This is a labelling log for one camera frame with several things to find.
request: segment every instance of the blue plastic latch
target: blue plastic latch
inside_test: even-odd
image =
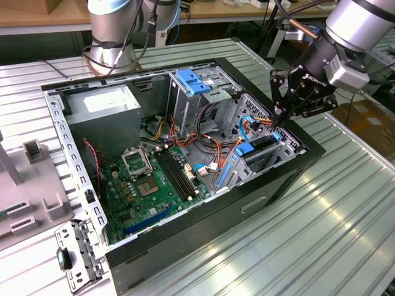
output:
[[[275,131],[273,133],[273,138],[278,142],[279,140],[281,140],[281,135]]]
[[[226,166],[226,168],[225,168],[225,171],[223,171],[223,174],[222,174],[222,176],[221,176],[220,181],[218,182],[218,188],[221,188],[222,183],[223,183],[223,181],[225,180],[225,177],[227,176],[227,174],[229,173],[230,168],[231,168],[231,164],[228,163],[227,166]]]
[[[237,155],[239,156],[243,156],[247,153],[250,153],[251,151],[254,151],[255,149],[253,148],[253,146],[248,143],[241,143],[239,146],[237,146],[237,148],[235,149],[235,152],[237,153]]]
[[[176,72],[178,80],[190,91],[195,94],[203,94],[211,91],[211,88],[205,85],[192,70],[180,70]]]

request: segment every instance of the motherboard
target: motherboard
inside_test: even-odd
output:
[[[107,194],[102,206],[108,220],[109,244],[210,196],[199,177],[186,169],[190,164],[178,147],[139,155],[120,157],[101,168]],[[132,177],[135,175],[131,172],[144,167],[152,171]]]

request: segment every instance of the wooden shelf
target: wooden shelf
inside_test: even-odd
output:
[[[292,4],[291,8],[297,8],[306,2],[306,0],[300,0],[298,3]],[[250,4],[231,7],[223,3],[222,0],[191,3],[191,19],[259,17],[263,16],[264,13],[265,8],[259,9]],[[299,15],[322,15],[325,17],[328,14],[328,11],[315,7],[305,10]],[[182,13],[181,18],[187,19],[188,17],[185,13]],[[85,0],[63,0],[49,15],[34,14],[22,10],[0,7],[0,27],[76,25],[89,23],[89,11]]]

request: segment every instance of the workbench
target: workbench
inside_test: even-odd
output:
[[[149,49],[145,69],[226,57],[270,96],[271,66],[230,39]],[[81,57],[52,60],[91,77]],[[64,79],[39,62],[0,67],[0,129],[7,151],[49,147],[75,213],[85,218],[40,85]],[[395,167],[329,114],[298,119],[326,154],[284,198],[131,290],[141,295],[381,295],[395,277]],[[0,252],[4,295],[69,295],[54,229]],[[83,296],[111,296],[107,276]]]
[[[386,66],[392,65],[389,68],[395,71],[395,54],[389,51],[392,44],[395,44],[395,30],[391,30],[376,44],[375,48],[367,53]]]
[[[306,2],[306,0],[300,0],[297,4],[292,4],[290,9],[297,8]],[[191,18],[189,21],[185,13],[181,14],[180,24],[187,22],[218,23],[263,20],[265,9],[259,9],[246,3],[240,7],[230,7],[224,4],[222,0],[216,0],[215,2],[193,2],[190,12]],[[313,7],[295,15],[294,18],[327,17],[329,13]],[[0,7],[0,35],[86,31],[90,29],[91,24],[86,0],[63,0],[49,15]]]

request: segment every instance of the blue pcie slot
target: blue pcie slot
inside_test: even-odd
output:
[[[123,230],[123,235],[127,236],[128,234],[134,233],[137,230],[140,230],[141,228],[144,228],[150,224],[153,224],[155,222],[158,222],[159,220],[165,218],[168,214],[168,212],[173,208],[173,206],[167,208],[166,210],[160,212],[159,214],[156,214],[155,216],[152,216],[148,219],[145,219],[144,221],[137,223],[136,225],[130,226],[129,228],[126,228]]]

